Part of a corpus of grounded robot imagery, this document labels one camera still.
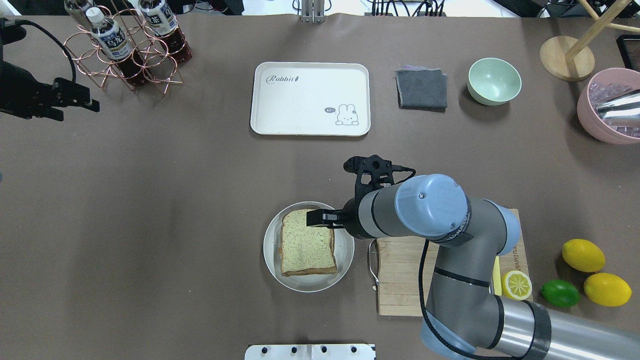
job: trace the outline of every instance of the bread slice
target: bread slice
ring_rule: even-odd
[[[307,226],[307,212],[294,210],[282,219],[280,273],[283,276],[336,274],[333,229]]]

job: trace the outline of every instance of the gray cloth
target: gray cloth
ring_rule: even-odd
[[[447,75],[440,69],[405,66],[396,71],[396,83],[402,109],[447,108]]]

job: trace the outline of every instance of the wooden stand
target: wooden stand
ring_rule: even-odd
[[[540,47],[540,60],[553,76],[565,81],[586,79],[595,66],[595,58],[589,43],[624,10],[632,0],[617,0],[585,32],[580,40],[572,37],[554,37]],[[591,8],[586,0],[580,0],[583,6]]]

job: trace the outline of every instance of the pink bowl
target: pink bowl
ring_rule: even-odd
[[[640,72],[630,69],[623,69],[614,67],[611,69],[605,69],[595,74],[587,87],[584,88],[580,99],[578,100],[578,120],[584,127],[584,129],[593,137],[598,140],[607,143],[614,143],[617,145],[627,145],[630,143],[639,143],[640,138],[634,138],[633,136],[621,134],[614,129],[611,129],[605,124],[593,109],[593,105],[589,100],[589,87],[593,83],[601,83],[604,86],[610,84],[621,84],[623,86],[629,86],[633,89],[640,89]]]

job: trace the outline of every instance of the blue joint cap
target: blue joint cap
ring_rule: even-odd
[[[456,348],[469,352],[473,354],[476,352],[476,347],[464,341],[455,332],[449,330],[443,323],[441,323],[438,319],[434,318],[429,312],[427,312],[427,316],[429,317],[429,322],[433,325],[433,328],[438,332],[438,334],[448,343],[455,346]],[[469,359],[466,356],[460,355],[457,352],[446,347],[436,336],[431,332],[427,323],[422,319],[422,328],[420,329],[420,338],[425,346],[427,346],[431,351],[435,352],[438,355],[448,357],[452,360],[467,360]]]
[[[490,202],[498,208],[502,218],[504,219],[504,224],[507,226],[507,241],[505,241],[504,248],[502,248],[498,255],[509,254],[520,239],[520,222],[518,221],[518,217],[516,217],[511,210],[504,208],[491,200],[484,199],[484,201]]]
[[[442,174],[421,175],[403,182],[396,193],[396,214],[420,236],[443,236],[460,227],[467,196],[460,185]]]

